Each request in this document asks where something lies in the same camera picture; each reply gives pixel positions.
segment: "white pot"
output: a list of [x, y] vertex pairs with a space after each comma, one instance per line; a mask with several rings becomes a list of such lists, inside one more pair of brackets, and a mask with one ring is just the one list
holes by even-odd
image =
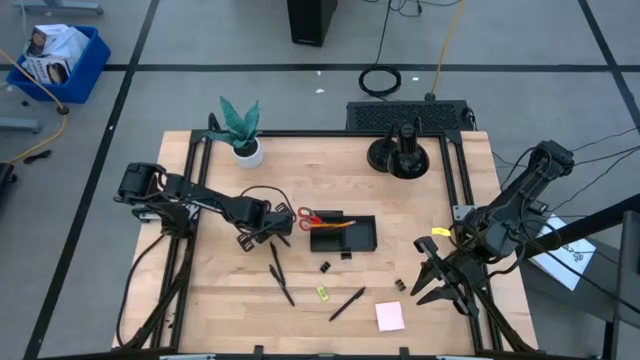
[[262, 145], [260, 144], [260, 140], [256, 138], [256, 142], [258, 143], [258, 150], [254, 152], [252, 155], [243, 157], [236, 154], [235, 150], [233, 150], [233, 157], [236, 159], [236, 163], [238, 166], [253, 169], [257, 168], [260, 164], [262, 164], [262, 159], [264, 158], [264, 152], [262, 151]]

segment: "pink sticky note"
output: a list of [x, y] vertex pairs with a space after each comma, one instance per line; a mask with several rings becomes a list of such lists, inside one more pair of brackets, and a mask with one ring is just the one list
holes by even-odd
[[376, 317], [378, 318], [378, 329], [380, 331], [404, 329], [402, 306], [397, 301], [376, 304]]

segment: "blue bin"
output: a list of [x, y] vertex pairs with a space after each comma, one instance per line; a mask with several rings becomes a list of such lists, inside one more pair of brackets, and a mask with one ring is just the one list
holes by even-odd
[[[71, 72], [71, 76], [64, 84], [43, 84], [61, 102], [84, 104], [91, 94], [93, 86], [98, 81], [98, 77], [107, 63], [111, 50], [98, 35], [98, 29], [92, 26], [74, 26], [89, 38], [87, 47], [82, 52], [80, 59]], [[24, 61], [24, 56], [20, 56], [19, 64]], [[7, 83], [22, 89], [32, 98], [38, 101], [52, 101], [36, 84], [27, 79], [15, 67], [11, 69], [6, 79]]]

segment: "black floor stripe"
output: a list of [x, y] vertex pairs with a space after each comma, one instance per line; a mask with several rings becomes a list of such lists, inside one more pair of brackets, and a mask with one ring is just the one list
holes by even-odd
[[[436, 71], [436, 64], [384, 64], [400, 71]], [[270, 71], [362, 71], [371, 64], [239, 64], [239, 65], [196, 65], [196, 64], [140, 64], [136, 71], [164, 72], [270, 72]], [[607, 65], [510, 65], [510, 64], [445, 64], [446, 72], [605, 72]]]
[[[627, 110], [629, 111], [629, 115], [631, 115], [631, 119], [633, 123], [639, 127], [638, 131], [640, 132], [640, 111], [638, 110], [638, 104], [635, 102], [633, 98], [633, 94], [629, 90], [629, 86], [627, 82], [624, 80], [624, 76], [622, 75], [621, 68], [616, 63], [616, 59], [613, 57], [613, 53], [609, 48], [609, 44], [604, 38], [604, 34], [602, 34], [602, 30], [600, 30], [600, 26], [596, 21], [596, 17], [593, 15], [591, 11], [591, 7], [587, 0], [578, 0], [580, 4], [580, 8], [584, 13], [585, 18], [587, 19], [587, 23], [589, 24], [589, 28], [591, 28], [591, 32], [600, 47], [600, 51], [602, 52], [602, 56], [607, 61], [607, 65], [611, 67], [611, 74], [613, 75], [613, 79], [616, 82], [616, 86], [618, 86], [618, 90], [620, 91], [620, 96], [622, 96], [622, 100], [624, 104], [627, 106]], [[625, 66], [629, 72], [632, 69], [637, 69], [637, 66]]]
[[127, 99], [129, 88], [131, 87], [131, 81], [135, 73], [135, 66], [140, 61], [140, 55], [142, 54], [142, 49], [147, 41], [147, 36], [149, 35], [149, 30], [151, 29], [151, 24], [153, 23], [153, 18], [158, 8], [159, 1], [160, 0], [152, 0], [149, 4], [149, 8], [147, 9], [147, 15], [145, 16], [140, 34], [138, 35], [138, 41], [136, 42], [133, 54], [131, 55], [127, 72], [122, 80], [120, 92], [118, 93], [113, 105], [113, 110], [109, 116], [109, 121], [107, 122], [104, 135], [100, 141], [96, 158], [93, 162], [93, 166], [91, 167], [91, 172], [89, 173], [89, 179], [87, 180], [87, 184], [85, 185], [84, 192], [80, 199], [80, 204], [78, 205], [78, 209], [76, 210], [76, 214], [73, 218], [73, 223], [71, 224], [71, 229], [69, 230], [67, 240], [64, 244], [64, 248], [62, 249], [60, 260], [56, 266], [56, 270], [53, 274], [53, 279], [49, 285], [49, 290], [47, 291], [42, 308], [40, 309], [38, 320], [36, 321], [33, 332], [31, 333], [31, 338], [29, 339], [29, 344], [27, 345], [27, 349], [24, 354], [25, 360], [36, 359], [40, 353], [40, 348], [44, 342], [47, 328], [49, 327], [53, 311], [55, 310], [58, 302], [58, 297], [62, 291], [64, 279], [69, 271], [73, 253], [75, 252], [76, 245], [78, 244], [84, 221], [87, 217], [89, 207], [91, 206], [96, 186], [98, 185], [98, 179], [100, 178], [100, 173], [102, 172], [107, 152], [109, 151], [109, 146], [113, 139], [113, 134], [116, 130], [116, 126], [118, 125], [118, 120], [120, 119], [122, 108], [124, 107], [124, 103]]

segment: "metal bracket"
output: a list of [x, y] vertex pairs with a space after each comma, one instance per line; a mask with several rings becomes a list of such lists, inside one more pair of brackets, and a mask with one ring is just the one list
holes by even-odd
[[445, 130], [444, 136], [456, 145], [462, 144], [462, 135], [460, 134], [460, 130]]
[[471, 210], [475, 210], [477, 207], [473, 206], [473, 205], [454, 205], [452, 207], [453, 209], [453, 221], [462, 221], [465, 216], [467, 216], [467, 214], [469, 212], [471, 212]]

